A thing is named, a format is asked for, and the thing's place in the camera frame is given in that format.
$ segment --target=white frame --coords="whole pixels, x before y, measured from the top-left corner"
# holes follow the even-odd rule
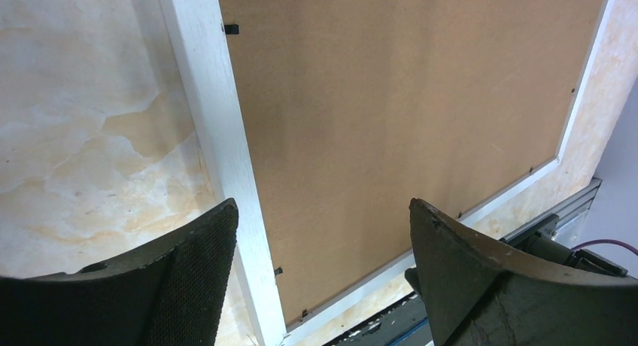
[[[473,226],[561,163],[614,1],[605,0],[600,13],[557,156],[464,214],[461,221],[465,225]],[[411,251],[403,254],[287,329],[223,32],[219,0],[160,0],[160,3],[214,194],[217,199],[233,197],[240,210],[235,267],[255,336],[264,346],[296,344],[414,265],[414,256]]]

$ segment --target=purple cable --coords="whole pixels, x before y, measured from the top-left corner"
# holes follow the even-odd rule
[[[623,241],[615,240],[615,239],[594,239],[593,241],[587,241],[585,243],[579,244],[578,246],[572,247],[572,250],[579,250],[581,248],[584,248],[587,246],[593,246],[595,244],[615,244],[617,246],[624,247],[630,250],[631,252],[633,252],[633,254],[638,256],[638,249],[636,249],[634,246],[632,246],[631,244],[624,243]]]

